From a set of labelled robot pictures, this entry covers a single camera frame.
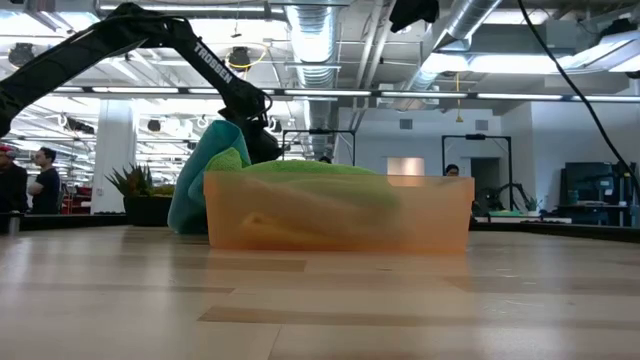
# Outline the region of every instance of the black shirt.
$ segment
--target black shirt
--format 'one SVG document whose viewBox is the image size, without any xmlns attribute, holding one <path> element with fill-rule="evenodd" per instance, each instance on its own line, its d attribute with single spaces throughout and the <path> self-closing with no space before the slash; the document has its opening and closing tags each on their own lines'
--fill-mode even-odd
<svg viewBox="0 0 640 360">
<path fill-rule="evenodd" d="M 0 213 L 27 210 L 27 171 L 11 165 L 0 172 Z"/>
<path fill-rule="evenodd" d="M 38 175 L 36 182 L 42 185 L 42 191 L 33 195 L 33 214 L 57 214 L 60 195 L 60 176 L 55 168 L 45 170 Z"/>
</svg>

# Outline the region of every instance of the plant pot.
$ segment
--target plant pot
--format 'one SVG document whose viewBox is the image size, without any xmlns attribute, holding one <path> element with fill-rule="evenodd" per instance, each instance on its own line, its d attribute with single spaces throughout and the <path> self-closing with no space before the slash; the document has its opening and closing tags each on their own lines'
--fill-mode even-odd
<svg viewBox="0 0 640 360">
<path fill-rule="evenodd" d="M 124 198 L 127 220 L 134 226 L 167 226 L 170 197 L 137 196 Z"/>
</svg>

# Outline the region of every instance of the white column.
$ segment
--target white column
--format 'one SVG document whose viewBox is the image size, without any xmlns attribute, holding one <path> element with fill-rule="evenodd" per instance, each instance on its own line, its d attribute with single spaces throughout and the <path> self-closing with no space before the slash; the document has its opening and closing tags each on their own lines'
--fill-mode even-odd
<svg viewBox="0 0 640 360">
<path fill-rule="evenodd" d="M 138 117 L 131 100 L 102 100 L 93 175 L 91 213 L 124 211 L 122 194 L 106 178 L 136 161 Z"/>
<path fill-rule="evenodd" d="M 640 79 L 631 79 L 629 82 L 633 94 L 640 96 Z M 640 138 L 640 104 L 636 104 L 636 136 Z M 635 158 L 630 159 L 630 161 L 635 161 L 640 165 L 640 149 L 636 150 Z"/>
</svg>

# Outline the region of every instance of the table surface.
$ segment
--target table surface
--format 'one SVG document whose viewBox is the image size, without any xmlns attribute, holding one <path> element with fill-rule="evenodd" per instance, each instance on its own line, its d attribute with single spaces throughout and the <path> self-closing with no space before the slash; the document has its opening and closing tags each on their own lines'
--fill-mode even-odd
<svg viewBox="0 0 640 360">
<path fill-rule="evenodd" d="M 558 205 L 559 208 L 606 208 L 606 209 L 628 209 L 629 205 L 611 205 L 611 204 L 574 204 L 574 205 Z"/>
<path fill-rule="evenodd" d="M 474 233 L 460 256 L 0 237 L 0 359 L 639 359 L 640 246 Z"/>
</svg>

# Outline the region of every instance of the window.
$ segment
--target window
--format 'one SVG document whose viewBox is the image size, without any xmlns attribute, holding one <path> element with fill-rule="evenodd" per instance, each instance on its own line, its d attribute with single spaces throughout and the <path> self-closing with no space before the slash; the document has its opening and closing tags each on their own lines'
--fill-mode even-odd
<svg viewBox="0 0 640 360">
<path fill-rule="evenodd" d="M 387 175 L 424 176 L 424 158 L 387 158 Z"/>
</svg>

